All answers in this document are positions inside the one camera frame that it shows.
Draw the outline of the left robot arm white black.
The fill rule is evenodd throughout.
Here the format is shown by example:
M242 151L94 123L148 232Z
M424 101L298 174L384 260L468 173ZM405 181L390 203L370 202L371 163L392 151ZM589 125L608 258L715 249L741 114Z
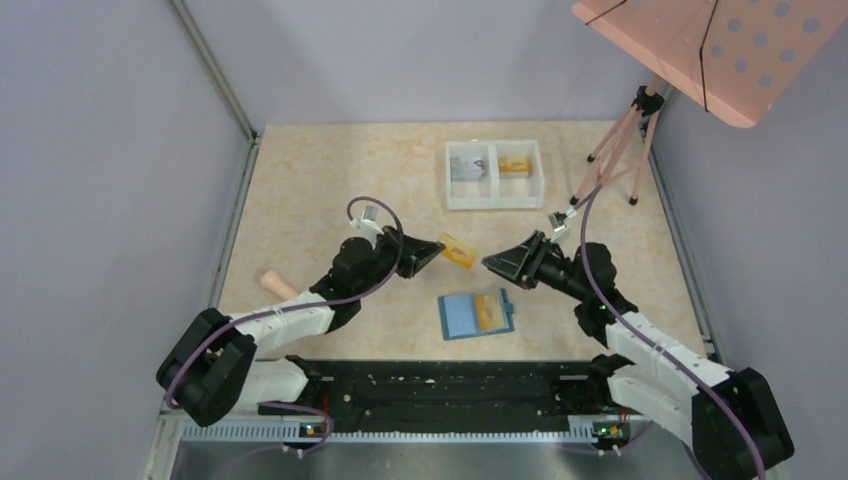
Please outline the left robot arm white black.
M446 248L392 226L372 238L346 239L328 272L290 300L249 313L207 308L194 318L159 366L156 382L172 408L201 427L231 411L265 402L293 403L310 378L292 360L264 355L296 340L344 327L362 299L398 276L411 279Z

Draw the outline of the teal card holder wallet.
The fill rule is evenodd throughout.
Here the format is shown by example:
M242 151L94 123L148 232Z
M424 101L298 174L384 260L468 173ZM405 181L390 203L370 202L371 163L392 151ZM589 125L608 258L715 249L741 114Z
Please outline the teal card holder wallet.
M507 326L502 330L481 332L477 323L474 296L488 292L495 292L499 295ZM515 330L514 305L504 288L440 296L438 298L438 310L442 337L445 341L506 334Z

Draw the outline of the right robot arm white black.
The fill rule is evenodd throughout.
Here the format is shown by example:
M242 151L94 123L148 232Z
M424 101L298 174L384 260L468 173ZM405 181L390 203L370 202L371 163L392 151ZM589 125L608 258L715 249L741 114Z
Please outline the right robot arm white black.
M569 258L536 231L482 264L525 290L544 284L576 299L579 327L609 351L591 362L592 395L673 434L709 478L759 479L794 455L766 378L714 362L656 327L616 288L606 245L583 243Z

